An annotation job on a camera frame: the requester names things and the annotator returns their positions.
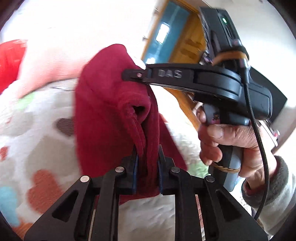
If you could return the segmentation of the grey white sleeve forearm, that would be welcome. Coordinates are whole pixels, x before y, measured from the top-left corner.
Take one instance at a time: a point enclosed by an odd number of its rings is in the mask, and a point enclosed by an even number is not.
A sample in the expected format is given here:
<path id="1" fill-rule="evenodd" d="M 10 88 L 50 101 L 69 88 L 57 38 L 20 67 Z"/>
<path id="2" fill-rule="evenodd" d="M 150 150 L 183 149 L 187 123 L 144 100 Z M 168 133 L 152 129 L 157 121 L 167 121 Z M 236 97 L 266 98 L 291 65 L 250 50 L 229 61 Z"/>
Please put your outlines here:
<path id="1" fill-rule="evenodd" d="M 269 192 L 260 214 L 265 231 L 275 235 L 295 205 L 295 175 L 290 173 L 284 159 L 275 156 L 277 168 L 270 180 Z"/>

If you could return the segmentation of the person's right hand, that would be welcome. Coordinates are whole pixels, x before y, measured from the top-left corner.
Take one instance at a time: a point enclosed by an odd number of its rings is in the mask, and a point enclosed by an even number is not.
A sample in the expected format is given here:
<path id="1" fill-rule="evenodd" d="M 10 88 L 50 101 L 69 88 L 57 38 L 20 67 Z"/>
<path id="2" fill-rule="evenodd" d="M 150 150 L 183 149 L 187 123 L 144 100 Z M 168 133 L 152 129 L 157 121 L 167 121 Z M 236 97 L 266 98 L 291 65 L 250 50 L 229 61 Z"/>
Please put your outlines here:
<path id="1" fill-rule="evenodd" d="M 197 109 L 197 118 L 201 122 L 198 137 L 201 141 L 200 158 L 209 166 L 222 160 L 219 145 L 236 146 L 243 149 L 243 160 L 239 176 L 246 179 L 250 189 L 265 184 L 263 161 L 253 128 L 250 126 L 206 125 L 203 108 Z"/>

